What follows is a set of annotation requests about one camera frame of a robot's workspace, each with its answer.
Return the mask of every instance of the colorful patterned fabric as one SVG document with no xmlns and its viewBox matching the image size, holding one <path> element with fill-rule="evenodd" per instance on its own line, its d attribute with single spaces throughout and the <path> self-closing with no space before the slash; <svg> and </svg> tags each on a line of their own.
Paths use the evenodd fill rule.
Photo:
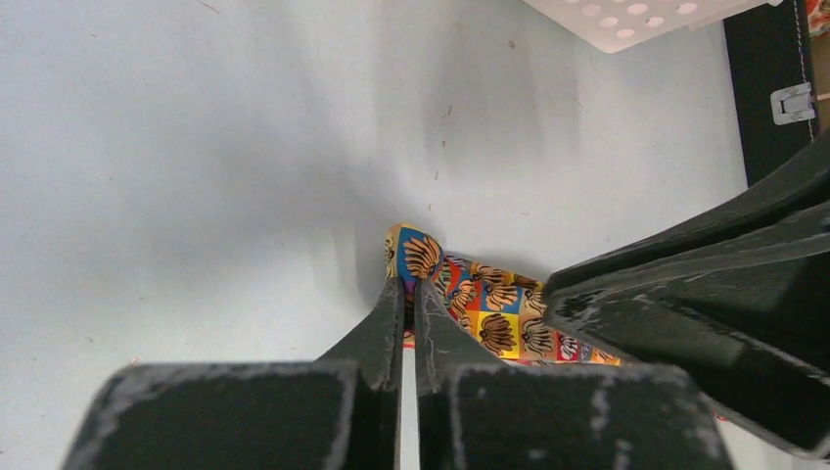
<svg viewBox="0 0 830 470">
<path fill-rule="evenodd" d="M 818 37 L 830 31 L 830 0 L 807 0 L 809 35 Z"/>
<path fill-rule="evenodd" d="M 387 232 L 387 277 L 399 276 L 405 308 L 412 314 L 415 282 L 433 282 L 458 324 L 493 354 L 523 364 L 589 362 L 620 365 L 620 360 L 542 321 L 544 284 L 503 269 L 448 255 L 438 241 L 410 225 Z M 412 332 L 405 346 L 413 345 Z"/>
</svg>

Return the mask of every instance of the white plastic basket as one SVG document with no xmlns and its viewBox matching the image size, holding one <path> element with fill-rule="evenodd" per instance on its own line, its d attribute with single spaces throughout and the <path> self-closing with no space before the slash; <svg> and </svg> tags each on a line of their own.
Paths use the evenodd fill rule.
<svg viewBox="0 0 830 470">
<path fill-rule="evenodd" d="M 525 0 L 597 49 L 613 53 L 683 26 L 700 27 L 783 0 Z"/>
</svg>

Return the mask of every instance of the metal latch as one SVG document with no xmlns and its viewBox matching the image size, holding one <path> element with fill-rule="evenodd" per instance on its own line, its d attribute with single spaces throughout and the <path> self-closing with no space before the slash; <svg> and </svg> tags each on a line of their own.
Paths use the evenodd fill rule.
<svg viewBox="0 0 830 470">
<path fill-rule="evenodd" d="M 802 83 L 772 92 L 772 120 L 778 125 L 790 124 L 815 118 L 812 108 L 812 86 Z"/>
</svg>

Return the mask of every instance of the patterned cloth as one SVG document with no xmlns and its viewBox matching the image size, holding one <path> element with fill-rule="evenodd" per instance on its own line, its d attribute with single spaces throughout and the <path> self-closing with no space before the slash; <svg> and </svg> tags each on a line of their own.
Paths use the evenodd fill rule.
<svg viewBox="0 0 830 470">
<path fill-rule="evenodd" d="M 807 0 L 807 21 L 811 37 L 830 32 L 830 0 Z"/>
<path fill-rule="evenodd" d="M 448 255 L 438 241 L 415 227 L 399 224 L 387 232 L 387 277 L 400 276 L 411 318 L 415 282 L 427 279 L 443 295 L 449 314 L 493 354 L 523 364 L 620 360 L 542 321 L 544 284 L 496 267 Z M 405 346 L 412 347 L 407 331 Z"/>
</svg>

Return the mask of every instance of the white table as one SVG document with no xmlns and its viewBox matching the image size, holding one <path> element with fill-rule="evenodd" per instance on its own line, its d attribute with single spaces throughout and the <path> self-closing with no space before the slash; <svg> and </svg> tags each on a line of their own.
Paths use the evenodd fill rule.
<svg viewBox="0 0 830 470">
<path fill-rule="evenodd" d="M 315 358 L 394 223 L 544 278 L 745 189 L 719 24 L 607 56 L 519 0 L 205 3 L 0 3 L 0 468 L 133 359 Z"/>
</svg>

